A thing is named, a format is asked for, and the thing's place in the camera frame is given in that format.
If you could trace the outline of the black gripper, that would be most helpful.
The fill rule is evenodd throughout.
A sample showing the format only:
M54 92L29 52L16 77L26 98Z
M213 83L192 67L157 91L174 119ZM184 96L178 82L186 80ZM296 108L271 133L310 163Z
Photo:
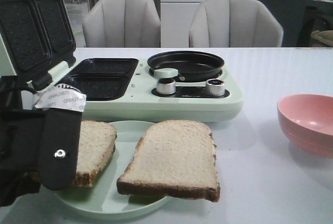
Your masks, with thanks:
M37 93L17 76L1 76L1 207L12 205L20 196L38 193L41 187L31 173L36 147L28 140L32 134L24 128L23 120L30 114L22 108L22 91ZM50 190L59 190L75 179L86 95L60 83L38 92L33 102L33 107L45 114L37 163L41 182Z

